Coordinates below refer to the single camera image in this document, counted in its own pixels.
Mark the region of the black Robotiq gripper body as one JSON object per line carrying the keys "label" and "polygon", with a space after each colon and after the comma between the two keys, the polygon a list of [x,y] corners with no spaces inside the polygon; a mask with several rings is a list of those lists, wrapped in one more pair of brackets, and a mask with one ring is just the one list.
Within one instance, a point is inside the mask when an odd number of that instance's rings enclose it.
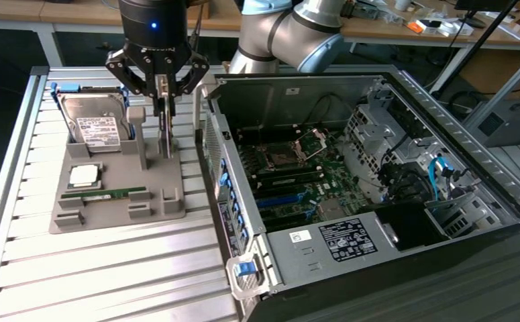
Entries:
{"label": "black Robotiq gripper body", "polygon": [[141,68],[174,68],[187,63],[193,49],[189,45],[186,1],[119,2],[125,28],[125,53]]}

